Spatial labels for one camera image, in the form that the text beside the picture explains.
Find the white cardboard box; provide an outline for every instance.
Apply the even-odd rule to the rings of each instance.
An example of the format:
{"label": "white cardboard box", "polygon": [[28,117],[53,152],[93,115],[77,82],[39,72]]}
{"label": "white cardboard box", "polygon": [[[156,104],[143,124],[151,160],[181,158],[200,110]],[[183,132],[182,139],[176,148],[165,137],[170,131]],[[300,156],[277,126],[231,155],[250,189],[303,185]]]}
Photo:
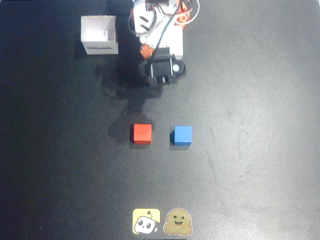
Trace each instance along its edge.
{"label": "white cardboard box", "polygon": [[81,42],[88,55],[118,54],[116,16],[81,16]]}

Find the yellow sticker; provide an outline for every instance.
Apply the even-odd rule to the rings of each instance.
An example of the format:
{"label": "yellow sticker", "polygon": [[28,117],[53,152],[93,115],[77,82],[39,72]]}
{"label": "yellow sticker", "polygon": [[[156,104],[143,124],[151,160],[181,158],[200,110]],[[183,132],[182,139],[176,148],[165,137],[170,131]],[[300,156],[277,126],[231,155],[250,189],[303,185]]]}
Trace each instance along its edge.
{"label": "yellow sticker", "polygon": [[137,208],[133,211],[132,231],[134,234],[151,234],[158,230],[160,211],[156,208]]}
{"label": "yellow sticker", "polygon": [[183,208],[175,208],[171,210],[166,216],[163,231],[169,235],[191,235],[192,219],[190,213]]}

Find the red cube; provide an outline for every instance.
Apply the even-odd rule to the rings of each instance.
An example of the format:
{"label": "red cube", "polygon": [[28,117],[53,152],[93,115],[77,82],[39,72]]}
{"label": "red cube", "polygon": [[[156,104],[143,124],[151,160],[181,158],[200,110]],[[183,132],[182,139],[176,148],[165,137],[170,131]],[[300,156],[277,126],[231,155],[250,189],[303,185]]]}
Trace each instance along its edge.
{"label": "red cube", "polygon": [[151,124],[135,124],[133,126],[133,141],[135,144],[151,144],[151,140]]}

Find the cartoon face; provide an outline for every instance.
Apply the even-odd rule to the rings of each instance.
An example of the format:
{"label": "cartoon face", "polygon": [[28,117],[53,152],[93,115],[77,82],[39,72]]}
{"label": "cartoon face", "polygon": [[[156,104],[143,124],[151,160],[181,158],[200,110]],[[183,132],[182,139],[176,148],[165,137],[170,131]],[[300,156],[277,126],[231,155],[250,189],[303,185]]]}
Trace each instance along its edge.
{"label": "cartoon face", "polygon": [[168,213],[166,222],[175,225],[177,228],[190,226],[191,216],[186,210],[182,208],[176,208]]}
{"label": "cartoon face", "polygon": [[156,221],[152,220],[151,218],[141,216],[136,221],[134,230],[138,234],[150,234],[152,232],[156,232],[158,229],[156,227]]}

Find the cable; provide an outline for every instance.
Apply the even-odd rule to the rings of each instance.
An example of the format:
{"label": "cable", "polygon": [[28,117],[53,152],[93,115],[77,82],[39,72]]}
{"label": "cable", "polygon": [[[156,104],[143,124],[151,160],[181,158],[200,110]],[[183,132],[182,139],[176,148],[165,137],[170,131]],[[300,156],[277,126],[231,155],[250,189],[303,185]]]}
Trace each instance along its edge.
{"label": "cable", "polygon": [[180,8],[182,5],[183,5],[183,0],[180,0],[180,3],[179,3],[179,5],[176,7],[176,10],[175,10],[174,14],[171,16],[170,20],[169,20],[168,23],[165,25],[165,27],[164,27],[164,29],[163,29],[163,31],[162,31],[162,33],[161,33],[161,36],[160,36],[160,38],[159,38],[158,43],[156,44],[156,47],[155,47],[155,49],[154,49],[154,52],[153,52],[153,54],[151,55],[151,57],[150,57],[150,59],[149,59],[150,62],[154,59],[154,57],[155,57],[155,55],[156,55],[156,52],[157,52],[157,50],[158,50],[158,48],[159,48],[159,45],[160,45],[160,43],[161,43],[161,40],[162,40],[162,38],[163,38],[163,36],[164,36],[167,28],[168,28],[169,25],[171,24],[172,20],[176,17],[176,14],[178,13],[179,8]]}
{"label": "cable", "polygon": [[[182,16],[182,15],[191,13],[191,11],[193,10],[193,3],[192,3],[192,0],[187,0],[187,1],[190,3],[189,9],[188,9],[187,11],[185,11],[185,12],[177,13],[177,14],[175,14],[175,16],[179,17],[179,16]],[[173,15],[173,14],[165,13],[164,9],[163,9],[158,3],[156,3],[155,5],[157,6],[159,12],[160,12],[160,10],[161,10],[161,12],[162,12],[164,15],[167,15],[167,16],[172,16],[172,15]]]}
{"label": "cable", "polygon": [[196,11],[196,14],[194,15],[194,17],[191,18],[189,21],[186,21],[186,22],[178,22],[178,21],[176,21],[176,24],[182,25],[182,26],[183,25],[187,25],[189,23],[192,23],[197,18],[198,14],[199,14],[199,11],[200,11],[200,2],[199,2],[199,0],[196,0],[196,2],[198,3],[198,10]]}
{"label": "cable", "polygon": [[156,23],[157,23],[157,12],[154,9],[152,9],[152,11],[153,11],[153,14],[154,14],[152,26],[150,27],[150,29],[148,31],[139,33],[139,32],[136,32],[135,30],[132,30],[131,27],[130,27],[130,21],[131,21],[132,16],[134,15],[134,11],[132,10],[130,15],[129,15],[129,17],[128,17],[128,22],[127,22],[128,29],[129,29],[130,33],[136,35],[137,37],[141,37],[141,36],[146,35],[149,32],[151,32],[154,29],[154,27],[156,26]]}

